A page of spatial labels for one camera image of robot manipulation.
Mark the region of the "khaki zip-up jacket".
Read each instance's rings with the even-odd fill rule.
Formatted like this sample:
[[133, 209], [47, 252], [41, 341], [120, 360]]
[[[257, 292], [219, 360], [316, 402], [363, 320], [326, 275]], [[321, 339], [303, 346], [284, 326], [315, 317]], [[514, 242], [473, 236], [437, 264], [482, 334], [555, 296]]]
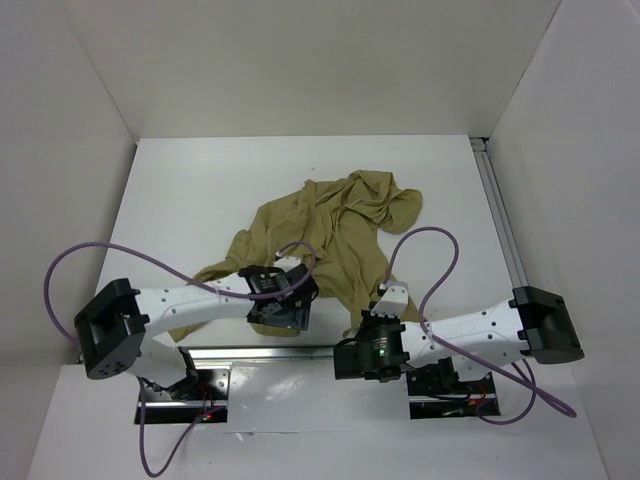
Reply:
[[250, 265], [270, 265], [277, 251], [297, 242], [292, 254], [317, 261], [313, 278], [319, 294], [346, 308], [346, 331], [352, 333], [387, 273], [378, 233], [407, 232], [422, 206], [421, 192], [399, 188], [390, 172], [359, 170], [334, 181], [308, 180], [300, 190], [259, 207], [225, 258], [194, 278], [207, 282]]

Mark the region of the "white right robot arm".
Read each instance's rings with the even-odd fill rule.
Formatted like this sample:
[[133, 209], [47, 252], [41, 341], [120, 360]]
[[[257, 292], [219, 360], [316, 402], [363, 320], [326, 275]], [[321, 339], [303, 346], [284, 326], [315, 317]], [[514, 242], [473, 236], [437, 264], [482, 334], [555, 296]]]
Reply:
[[381, 383], [438, 365], [436, 379], [448, 392], [460, 391], [491, 371], [526, 357], [541, 365], [566, 364], [585, 357], [564, 298], [526, 286], [493, 307], [428, 322], [403, 322], [409, 292], [392, 282], [382, 297], [362, 312], [354, 337], [333, 349], [337, 380]]

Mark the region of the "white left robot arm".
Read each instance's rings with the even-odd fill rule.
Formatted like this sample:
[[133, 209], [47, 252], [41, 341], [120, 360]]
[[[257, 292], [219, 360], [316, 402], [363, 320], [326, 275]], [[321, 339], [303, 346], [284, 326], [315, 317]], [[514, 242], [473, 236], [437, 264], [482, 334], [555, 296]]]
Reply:
[[305, 331], [318, 293], [307, 267], [291, 258], [201, 286], [136, 289], [122, 278], [109, 282], [76, 315], [74, 326], [89, 379], [128, 373], [181, 400], [201, 381], [191, 354], [170, 331], [219, 319]]

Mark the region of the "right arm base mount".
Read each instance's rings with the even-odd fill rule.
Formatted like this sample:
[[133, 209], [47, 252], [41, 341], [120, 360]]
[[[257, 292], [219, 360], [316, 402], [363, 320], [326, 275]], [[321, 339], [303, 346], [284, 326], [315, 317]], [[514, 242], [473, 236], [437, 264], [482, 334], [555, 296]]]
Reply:
[[476, 417], [478, 407], [489, 417], [501, 415], [491, 373], [461, 381], [451, 359], [405, 373], [411, 420]]

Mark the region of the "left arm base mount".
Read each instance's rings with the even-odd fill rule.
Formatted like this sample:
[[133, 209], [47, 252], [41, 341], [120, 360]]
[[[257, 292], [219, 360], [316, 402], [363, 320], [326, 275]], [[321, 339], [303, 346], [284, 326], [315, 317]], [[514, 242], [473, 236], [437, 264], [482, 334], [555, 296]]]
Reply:
[[228, 421], [232, 362], [225, 358], [193, 358], [183, 347], [178, 352], [187, 364], [187, 378], [176, 387], [155, 386], [143, 381], [134, 423], [140, 424], [142, 403], [148, 425], [190, 424], [201, 416], [201, 424], [223, 424]]

